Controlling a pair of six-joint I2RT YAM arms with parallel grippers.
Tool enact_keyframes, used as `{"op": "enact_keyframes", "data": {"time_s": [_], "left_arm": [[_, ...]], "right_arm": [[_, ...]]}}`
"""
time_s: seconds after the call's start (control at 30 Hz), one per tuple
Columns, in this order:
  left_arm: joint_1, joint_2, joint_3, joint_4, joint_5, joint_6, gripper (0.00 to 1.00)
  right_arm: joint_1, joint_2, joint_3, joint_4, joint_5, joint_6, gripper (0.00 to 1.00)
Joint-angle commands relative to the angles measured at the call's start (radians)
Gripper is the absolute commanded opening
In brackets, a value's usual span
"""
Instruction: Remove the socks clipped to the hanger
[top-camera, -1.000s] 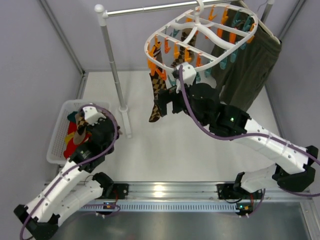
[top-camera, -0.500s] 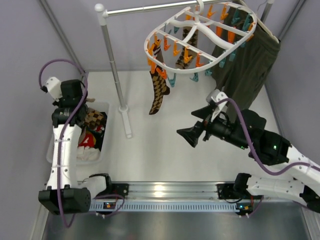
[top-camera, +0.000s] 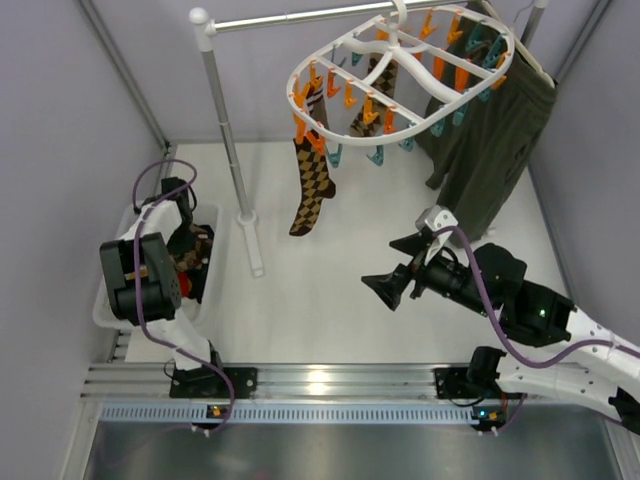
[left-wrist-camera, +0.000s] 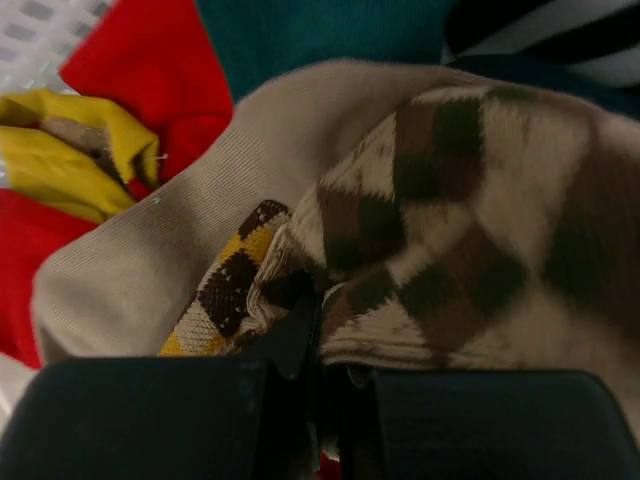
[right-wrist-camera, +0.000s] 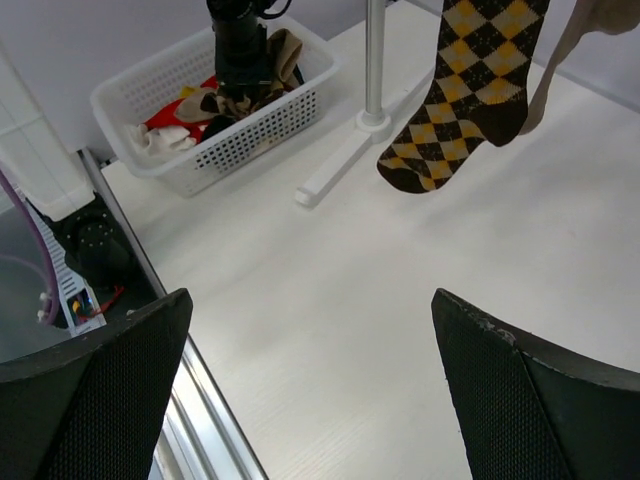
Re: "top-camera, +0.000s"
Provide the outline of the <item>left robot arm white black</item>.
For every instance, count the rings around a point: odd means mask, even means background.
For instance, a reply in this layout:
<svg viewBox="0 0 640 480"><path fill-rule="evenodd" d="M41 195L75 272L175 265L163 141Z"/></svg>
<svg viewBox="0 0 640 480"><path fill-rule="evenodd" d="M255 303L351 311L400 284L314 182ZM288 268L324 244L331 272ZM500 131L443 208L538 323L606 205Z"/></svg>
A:
<svg viewBox="0 0 640 480"><path fill-rule="evenodd" d="M126 233L99 249L112 314L171 351L175 398L205 398L224 387L218 352L183 308L184 300L203 300L214 246L214 230L193 220L196 206L185 180L164 179Z"/></svg>

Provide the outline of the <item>dark brown argyle sock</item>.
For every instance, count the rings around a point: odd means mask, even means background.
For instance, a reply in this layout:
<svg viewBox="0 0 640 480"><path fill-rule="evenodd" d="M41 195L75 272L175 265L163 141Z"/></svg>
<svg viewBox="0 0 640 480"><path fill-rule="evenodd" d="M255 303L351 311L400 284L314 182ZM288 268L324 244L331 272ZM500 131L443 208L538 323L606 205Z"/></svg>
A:
<svg viewBox="0 0 640 480"><path fill-rule="evenodd" d="M167 250L177 272L200 269L209 259L214 231L209 225L190 224L179 227L170 237Z"/></svg>

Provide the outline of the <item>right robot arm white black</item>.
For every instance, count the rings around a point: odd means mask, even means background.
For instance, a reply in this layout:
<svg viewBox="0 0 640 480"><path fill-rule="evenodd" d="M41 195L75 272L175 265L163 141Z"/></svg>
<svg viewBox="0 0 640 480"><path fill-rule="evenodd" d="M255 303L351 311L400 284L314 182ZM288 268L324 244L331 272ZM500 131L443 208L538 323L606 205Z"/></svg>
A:
<svg viewBox="0 0 640 480"><path fill-rule="evenodd" d="M489 320L498 346L478 346L465 366L437 373L439 397L546 397L637 433L638 346L592 320L571 299L526 280L526 263L494 243L474 249L464 240L468 262L462 264L449 247L436 245L448 233L464 235L445 227L391 242L410 262L361 279L390 310L398 308L403 293L418 299L430 290Z"/></svg>

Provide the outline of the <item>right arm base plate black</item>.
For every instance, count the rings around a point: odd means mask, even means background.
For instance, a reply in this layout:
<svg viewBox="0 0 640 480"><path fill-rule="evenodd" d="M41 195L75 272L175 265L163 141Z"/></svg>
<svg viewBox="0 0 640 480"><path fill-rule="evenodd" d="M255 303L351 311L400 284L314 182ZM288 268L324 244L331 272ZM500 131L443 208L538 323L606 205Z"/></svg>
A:
<svg viewBox="0 0 640 480"><path fill-rule="evenodd" d="M444 400L498 400L503 391L497 386L485 387L467 378L466 366L440 367L434 370L438 399Z"/></svg>

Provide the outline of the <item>brown tan argyle sock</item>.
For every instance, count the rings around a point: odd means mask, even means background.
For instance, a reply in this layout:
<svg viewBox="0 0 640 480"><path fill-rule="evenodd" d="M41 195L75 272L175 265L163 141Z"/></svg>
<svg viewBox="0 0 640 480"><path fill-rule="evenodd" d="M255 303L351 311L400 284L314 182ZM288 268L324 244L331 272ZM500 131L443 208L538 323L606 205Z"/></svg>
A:
<svg viewBox="0 0 640 480"><path fill-rule="evenodd" d="M289 235L302 237L315 227L324 200L336 194L336 185L330 178L326 156L318 153L309 140L294 144L300 180L300 202Z"/></svg>

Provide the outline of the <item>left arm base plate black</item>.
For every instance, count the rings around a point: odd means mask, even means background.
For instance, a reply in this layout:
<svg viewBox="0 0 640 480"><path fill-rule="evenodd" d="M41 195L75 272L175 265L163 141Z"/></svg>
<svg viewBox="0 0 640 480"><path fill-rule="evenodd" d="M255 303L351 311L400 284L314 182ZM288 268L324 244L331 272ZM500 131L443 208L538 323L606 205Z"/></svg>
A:
<svg viewBox="0 0 640 480"><path fill-rule="evenodd" d="M236 399L248 399L257 388L258 370L253 367L225 367L223 373L229 379ZM209 368L175 370L171 380L169 397L176 399L229 399L230 389L225 380Z"/></svg>

